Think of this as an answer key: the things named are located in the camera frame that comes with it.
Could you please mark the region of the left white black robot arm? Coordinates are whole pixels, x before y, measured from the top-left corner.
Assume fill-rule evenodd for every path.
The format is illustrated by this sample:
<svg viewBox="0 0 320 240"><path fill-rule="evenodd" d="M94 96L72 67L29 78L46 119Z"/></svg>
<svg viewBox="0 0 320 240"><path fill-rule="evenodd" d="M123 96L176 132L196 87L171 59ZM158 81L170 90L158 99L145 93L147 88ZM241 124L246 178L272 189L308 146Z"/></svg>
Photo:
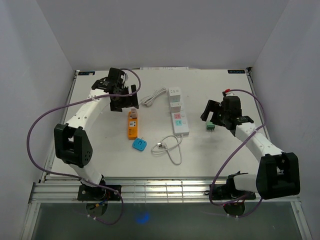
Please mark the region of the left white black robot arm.
<svg viewBox="0 0 320 240"><path fill-rule="evenodd" d="M54 128L56 157L76 172L95 200L106 195L106 187L103 185L104 176L91 163L93 148L88 133L107 106L112 112L139 108L137 92L141 87L135 84L126 86L127 72L127 68L110 68L106 77L94 82L77 112L66 123Z"/></svg>

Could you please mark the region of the green plug adapter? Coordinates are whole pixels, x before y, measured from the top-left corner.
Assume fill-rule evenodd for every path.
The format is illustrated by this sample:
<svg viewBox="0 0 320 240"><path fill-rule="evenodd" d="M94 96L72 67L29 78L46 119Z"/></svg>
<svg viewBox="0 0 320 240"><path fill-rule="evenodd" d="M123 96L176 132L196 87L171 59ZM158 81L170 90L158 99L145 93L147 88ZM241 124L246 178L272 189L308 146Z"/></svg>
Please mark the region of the green plug adapter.
<svg viewBox="0 0 320 240"><path fill-rule="evenodd" d="M214 131L215 128L216 128L216 126L211 121L206 122L206 130L207 131Z"/></svg>

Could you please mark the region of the white pastel power strip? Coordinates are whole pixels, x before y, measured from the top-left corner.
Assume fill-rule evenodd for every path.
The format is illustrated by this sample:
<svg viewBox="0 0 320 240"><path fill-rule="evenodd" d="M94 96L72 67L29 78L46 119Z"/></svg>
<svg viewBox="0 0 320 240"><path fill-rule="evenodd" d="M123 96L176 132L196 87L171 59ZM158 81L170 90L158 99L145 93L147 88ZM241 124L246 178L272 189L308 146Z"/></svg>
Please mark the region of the white pastel power strip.
<svg viewBox="0 0 320 240"><path fill-rule="evenodd" d="M181 111L176 113L170 112L172 130L175 136L188 136L190 134L190 128L188 124L185 104L182 98L180 99L180 102L183 103L183 106L181 107Z"/></svg>

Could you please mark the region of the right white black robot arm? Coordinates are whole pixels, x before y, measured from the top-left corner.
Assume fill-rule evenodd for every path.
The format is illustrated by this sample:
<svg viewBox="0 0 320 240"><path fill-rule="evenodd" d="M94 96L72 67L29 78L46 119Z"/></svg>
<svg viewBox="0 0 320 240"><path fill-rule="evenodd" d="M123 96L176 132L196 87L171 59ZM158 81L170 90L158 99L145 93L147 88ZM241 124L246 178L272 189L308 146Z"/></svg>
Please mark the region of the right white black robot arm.
<svg viewBox="0 0 320 240"><path fill-rule="evenodd" d="M211 122L226 128L247 147L258 162L255 174L237 172L224 185L211 184L209 199L243 199L257 193L264 200L298 195L301 191L299 160L293 152L284 152L271 143L249 116L242 114L238 96L224 96L222 102L209 100L200 116L202 121L212 113Z"/></svg>

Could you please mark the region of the pink plug adapter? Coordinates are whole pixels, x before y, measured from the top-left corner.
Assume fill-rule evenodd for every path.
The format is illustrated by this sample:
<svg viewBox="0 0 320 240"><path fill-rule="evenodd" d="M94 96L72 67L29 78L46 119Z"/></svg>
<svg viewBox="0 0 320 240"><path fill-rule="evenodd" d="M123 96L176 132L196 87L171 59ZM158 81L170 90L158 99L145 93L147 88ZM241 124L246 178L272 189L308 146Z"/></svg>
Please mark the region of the pink plug adapter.
<svg viewBox="0 0 320 240"><path fill-rule="evenodd" d="M132 119L137 119L138 118L138 112L137 112L137 109L135 107L131 108L129 116Z"/></svg>

